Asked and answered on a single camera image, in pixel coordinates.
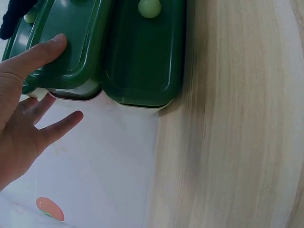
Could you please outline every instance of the green plastic container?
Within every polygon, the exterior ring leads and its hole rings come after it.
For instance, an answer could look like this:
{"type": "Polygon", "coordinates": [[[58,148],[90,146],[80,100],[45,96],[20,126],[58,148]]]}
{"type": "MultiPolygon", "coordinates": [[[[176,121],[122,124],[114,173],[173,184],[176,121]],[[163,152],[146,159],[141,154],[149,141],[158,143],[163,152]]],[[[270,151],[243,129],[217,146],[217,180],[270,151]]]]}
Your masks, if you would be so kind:
{"type": "Polygon", "coordinates": [[[23,93],[37,87],[54,96],[88,100],[101,88],[101,68],[112,0],[45,0],[33,25],[20,21],[9,40],[3,60],[37,43],[64,33],[68,47],[61,57],[28,76],[23,93]]]}
{"type": "Polygon", "coordinates": [[[119,104],[159,108],[181,89],[185,0],[160,0],[146,19],[138,0],[116,0],[102,65],[102,88],[119,104]]]}

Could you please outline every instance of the wooden surface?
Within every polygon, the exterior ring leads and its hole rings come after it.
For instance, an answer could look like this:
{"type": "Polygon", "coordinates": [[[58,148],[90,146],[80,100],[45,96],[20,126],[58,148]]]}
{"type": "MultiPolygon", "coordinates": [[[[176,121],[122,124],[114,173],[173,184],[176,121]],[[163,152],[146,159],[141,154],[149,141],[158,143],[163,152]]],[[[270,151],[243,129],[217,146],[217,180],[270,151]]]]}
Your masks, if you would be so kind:
{"type": "Polygon", "coordinates": [[[304,227],[304,0],[189,0],[150,228],[304,227]]]}

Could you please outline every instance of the orange circle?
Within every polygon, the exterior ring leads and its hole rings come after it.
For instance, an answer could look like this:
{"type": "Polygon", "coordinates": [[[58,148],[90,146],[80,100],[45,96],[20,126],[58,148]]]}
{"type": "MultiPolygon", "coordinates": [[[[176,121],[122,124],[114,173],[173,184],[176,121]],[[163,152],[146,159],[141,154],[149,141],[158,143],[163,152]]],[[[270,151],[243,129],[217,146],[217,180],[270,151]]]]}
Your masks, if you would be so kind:
{"type": "Polygon", "coordinates": [[[53,218],[57,219],[58,221],[63,221],[65,219],[65,216],[60,207],[48,198],[39,197],[36,200],[36,205],[40,210],[49,213],[53,218]]]}

